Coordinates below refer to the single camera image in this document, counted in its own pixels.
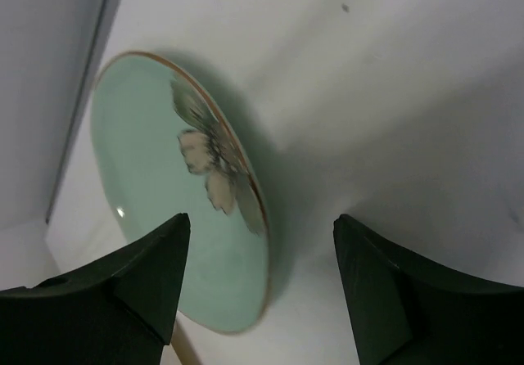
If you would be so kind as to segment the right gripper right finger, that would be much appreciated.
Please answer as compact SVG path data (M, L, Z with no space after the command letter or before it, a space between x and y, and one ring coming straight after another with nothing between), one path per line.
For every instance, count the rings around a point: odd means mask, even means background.
M461 273L347 214L333 239L362 364L521 364L523 289Z

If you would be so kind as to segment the green floral plate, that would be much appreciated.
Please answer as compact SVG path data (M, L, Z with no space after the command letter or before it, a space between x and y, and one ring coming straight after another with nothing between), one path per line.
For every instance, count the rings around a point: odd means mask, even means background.
M124 52L97 77L90 124L106 201L128 241L189 217L179 311L222 334L252 328L270 299L269 210L215 97L172 61Z

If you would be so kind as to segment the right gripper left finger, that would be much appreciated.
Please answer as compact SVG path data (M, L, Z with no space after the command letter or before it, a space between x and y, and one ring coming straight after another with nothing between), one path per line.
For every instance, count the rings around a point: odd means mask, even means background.
M170 343L187 214L90 264L1 293L3 364L158 364Z

